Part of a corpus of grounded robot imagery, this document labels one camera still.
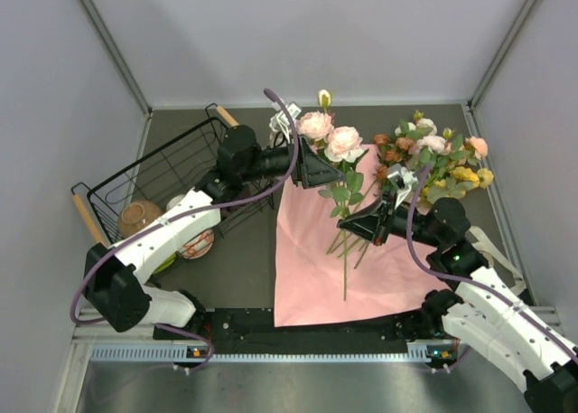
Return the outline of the pink rose stem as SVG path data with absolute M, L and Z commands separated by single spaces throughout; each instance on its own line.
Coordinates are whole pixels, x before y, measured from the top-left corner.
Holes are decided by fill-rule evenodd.
M 361 193 L 364 175 L 357 171 L 357 165 L 367 151 L 362 147 L 362 137 L 355 127 L 334 124 L 331 92 L 318 91 L 317 102 L 320 109 L 299 117 L 297 131 L 321 159 L 345 175 L 320 191 L 323 198 L 334 202 L 330 216 L 344 220 L 351 215 L 351 207 L 364 199 Z

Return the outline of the pink wrapping paper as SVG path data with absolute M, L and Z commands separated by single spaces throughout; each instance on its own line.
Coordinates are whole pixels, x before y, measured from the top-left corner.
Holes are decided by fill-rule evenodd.
M 420 307 L 446 285 L 413 261 L 406 241 L 391 236 L 361 253 L 348 240 L 346 259 L 328 251 L 339 231 L 333 200 L 286 182 L 277 214 L 275 326 L 332 324 Z

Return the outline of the mixed artificial flower bunch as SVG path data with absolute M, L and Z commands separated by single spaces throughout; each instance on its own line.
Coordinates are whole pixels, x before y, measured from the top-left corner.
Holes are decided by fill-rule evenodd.
M 442 197 L 463 198 L 467 192 L 477 188 L 486 189 L 494 180 L 488 168 L 476 170 L 465 164 L 479 165 L 488 155 L 488 145 L 483 138 L 463 138 L 451 128 L 438 135 L 437 126 L 424 113 L 417 110 L 413 121 L 401 120 L 393 135 L 377 134 L 373 145 L 376 148 L 378 165 L 369 178 L 369 192 L 374 187 L 385 190 L 388 168 L 401 164 L 412 172 L 418 166 L 430 165 L 432 169 L 424 188 L 419 192 L 418 204 L 431 206 Z

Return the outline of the cream printed ribbon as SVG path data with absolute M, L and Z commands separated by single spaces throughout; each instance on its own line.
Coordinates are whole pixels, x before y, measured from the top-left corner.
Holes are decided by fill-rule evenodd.
M 498 250 L 483 229 L 478 226 L 471 226 L 468 233 L 473 237 L 472 246 L 488 260 L 492 267 L 494 266 L 494 262 L 498 262 L 512 275 L 514 286 L 511 286 L 509 289 L 514 295 L 520 296 L 527 289 L 527 284 L 522 273 Z

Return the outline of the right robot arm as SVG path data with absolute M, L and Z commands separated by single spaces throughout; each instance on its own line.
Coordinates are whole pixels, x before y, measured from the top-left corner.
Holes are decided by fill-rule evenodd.
M 423 301 L 424 330 L 465 342 L 515 383 L 532 411 L 577 410 L 576 344 L 540 319 L 474 248 L 459 201 L 442 198 L 421 214 L 384 196 L 338 226 L 375 246 L 391 235 L 406 239 L 416 265 L 447 285 Z

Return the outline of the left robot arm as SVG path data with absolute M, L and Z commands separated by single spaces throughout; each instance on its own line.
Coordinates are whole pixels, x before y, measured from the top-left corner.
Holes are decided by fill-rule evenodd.
M 81 294 L 118 333 L 139 324 L 168 324 L 185 337 L 204 329 L 205 317 L 184 293 L 147 286 L 153 272 L 185 244 L 221 223 L 222 212 L 258 201 L 241 198 L 246 183 L 287 179 L 303 188 L 343 180 L 344 173 L 320 158 L 302 136 L 289 145 L 263 148 L 254 130 L 230 127 L 217 162 L 172 209 L 117 244 L 98 243 L 87 253 Z

